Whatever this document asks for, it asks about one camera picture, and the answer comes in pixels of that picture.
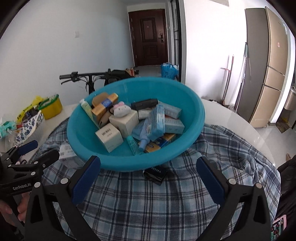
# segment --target pink phone case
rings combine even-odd
[[[287,226],[287,215],[283,215],[283,216],[279,217],[277,220],[275,220],[273,222],[273,224],[275,224],[277,221],[281,220],[282,218],[284,219],[284,229],[285,229]]]

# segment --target blue floral pattern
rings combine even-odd
[[[22,145],[33,134],[31,133],[33,127],[36,126],[36,129],[37,129],[43,120],[44,120],[44,115],[41,112],[39,112],[36,116],[29,119],[24,124],[19,134],[15,138],[15,144],[17,146]]]

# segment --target finger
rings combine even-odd
[[[22,213],[25,210],[27,210],[29,199],[30,199],[30,195],[24,195],[20,204],[17,207],[17,210],[19,213]]]
[[[27,214],[27,210],[25,210],[24,212],[20,213],[17,216],[18,220],[25,222],[25,220],[26,220],[26,214]]]
[[[22,197],[29,197],[30,198],[30,193],[29,192],[22,193]]]
[[[8,214],[12,214],[12,209],[8,206],[7,203],[5,203],[4,201],[0,200],[0,211],[1,213],[8,213]]]

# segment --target yellow plastic bag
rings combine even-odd
[[[22,112],[17,116],[17,123],[22,122],[22,119],[25,116],[25,113],[32,109],[34,106],[38,105],[40,102],[42,102],[44,99],[41,96],[36,96],[35,99],[32,101],[31,105],[26,107],[25,109],[22,110]]]

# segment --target white floor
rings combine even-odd
[[[136,77],[161,77],[160,65],[139,66],[135,70],[139,70],[139,75]]]
[[[265,140],[267,146],[274,157],[276,167],[279,167],[286,161],[286,154],[291,157],[296,155],[296,132],[288,129],[283,134],[276,126],[267,126],[267,128],[256,128],[257,132]]]

